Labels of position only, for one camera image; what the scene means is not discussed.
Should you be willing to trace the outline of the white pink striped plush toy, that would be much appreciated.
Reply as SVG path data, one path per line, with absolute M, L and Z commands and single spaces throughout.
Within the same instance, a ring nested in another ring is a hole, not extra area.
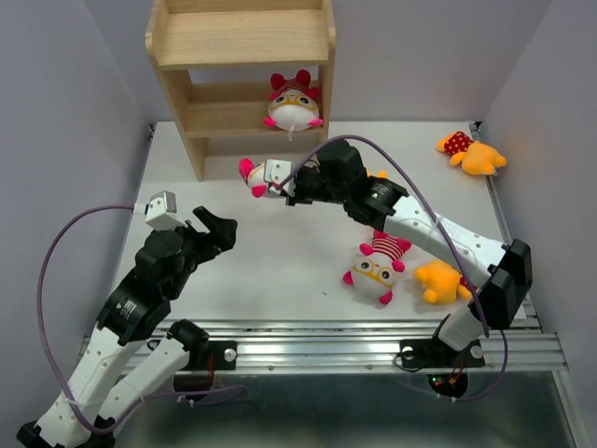
M 271 189 L 271 185 L 264 180 L 266 162 L 255 163 L 251 159 L 240 159 L 239 175 L 254 198 L 281 198 L 280 191 Z

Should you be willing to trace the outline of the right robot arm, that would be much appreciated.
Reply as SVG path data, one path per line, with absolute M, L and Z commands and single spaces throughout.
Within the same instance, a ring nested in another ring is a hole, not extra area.
M 485 238 L 437 214 L 412 181 L 402 187 L 369 175 L 351 141 L 341 135 L 319 145 L 315 165 L 270 161 L 264 177 L 289 205 L 338 203 L 354 221 L 404 238 L 463 275 L 472 299 L 430 340 L 436 362 L 450 364 L 479 336 L 508 329 L 533 284 L 530 246 Z

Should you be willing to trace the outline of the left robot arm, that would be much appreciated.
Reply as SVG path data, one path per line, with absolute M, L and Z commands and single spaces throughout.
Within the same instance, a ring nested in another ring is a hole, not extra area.
M 51 353 L 44 316 L 37 317 L 61 393 L 41 417 L 21 426 L 17 439 L 25 447 L 111 447 L 130 415 L 158 398 L 158 388 L 169 377 L 184 367 L 199 367 L 207 358 L 208 333 L 182 319 L 141 364 L 129 374 L 122 372 L 171 312 L 172 301 L 197 268 L 234 247 L 237 221 L 198 206 L 193 214 L 206 229 L 197 231 L 177 217 L 175 204 L 162 195 L 129 209 L 144 216 L 151 232 L 102 307 L 69 378 Z

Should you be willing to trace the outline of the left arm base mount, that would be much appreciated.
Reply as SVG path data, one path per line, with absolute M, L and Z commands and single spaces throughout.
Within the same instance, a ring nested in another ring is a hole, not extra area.
M 211 390 L 215 385 L 217 373 L 236 370 L 237 357 L 238 343 L 236 341 L 210 341 L 203 354 L 192 357 L 186 367 L 174 376 L 174 391 Z

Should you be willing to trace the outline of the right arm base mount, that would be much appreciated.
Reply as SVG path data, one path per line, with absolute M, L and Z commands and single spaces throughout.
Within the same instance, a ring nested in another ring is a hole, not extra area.
M 486 365 L 478 340 L 455 351 L 436 339 L 408 339 L 399 344 L 394 364 L 407 373 L 428 371 L 427 382 L 441 397 L 462 399 L 468 388 L 467 369 Z

